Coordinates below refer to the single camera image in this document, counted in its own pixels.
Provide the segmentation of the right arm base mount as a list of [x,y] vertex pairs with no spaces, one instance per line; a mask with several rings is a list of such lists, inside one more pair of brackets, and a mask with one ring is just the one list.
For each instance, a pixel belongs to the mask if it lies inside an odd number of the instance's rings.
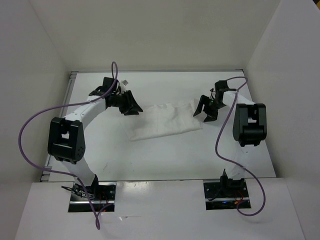
[[233,180],[231,186],[222,186],[220,180],[204,181],[204,198],[207,211],[250,209],[251,203],[247,184],[242,178]]

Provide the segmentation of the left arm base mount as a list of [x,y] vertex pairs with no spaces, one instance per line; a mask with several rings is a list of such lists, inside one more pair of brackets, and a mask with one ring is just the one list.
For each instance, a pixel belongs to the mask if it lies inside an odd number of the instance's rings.
[[[99,211],[115,211],[116,185],[115,182],[100,182],[97,193],[88,191],[96,213]],[[72,187],[62,186],[61,188],[70,192],[69,213],[87,213],[92,211],[85,192],[80,190],[78,185],[74,184]]]

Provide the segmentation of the white skirt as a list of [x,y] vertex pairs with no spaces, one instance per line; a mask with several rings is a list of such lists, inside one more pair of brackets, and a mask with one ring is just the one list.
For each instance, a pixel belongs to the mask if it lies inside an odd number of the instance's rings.
[[130,141],[179,135],[202,129],[202,121],[194,117],[195,99],[147,107],[141,114],[128,116],[121,122]]

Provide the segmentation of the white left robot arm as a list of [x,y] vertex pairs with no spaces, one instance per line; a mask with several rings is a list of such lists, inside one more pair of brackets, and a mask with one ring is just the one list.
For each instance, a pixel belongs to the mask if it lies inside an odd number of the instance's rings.
[[65,117],[55,117],[50,122],[48,153],[61,162],[73,175],[75,186],[71,189],[88,200],[99,196],[101,188],[96,174],[85,160],[85,129],[107,108],[118,108],[125,116],[138,115],[143,109],[130,90],[117,92],[117,88],[99,86],[89,94],[83,104]]

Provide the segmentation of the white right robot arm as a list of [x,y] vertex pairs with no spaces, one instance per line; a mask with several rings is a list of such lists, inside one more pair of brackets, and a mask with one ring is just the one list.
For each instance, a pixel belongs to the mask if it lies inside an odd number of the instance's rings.
[[[260,145],[267,137],[267,111],[263,103],[255,103],[239,94],[239,90],[230,87],[214,88],[214,95],[202,95],[193,114],[194,117],[204,112],[204,122],[218,119],[219,110],[229,107],[229,112],[219,130],[214,150],[222,160],[231,164],[225,173],[232,180],[241,180],[248,170],[248,154]],[[233,158],[222,156],[218,147],[227,123],[233,117],[232,137],[237,142],[236,154]]]

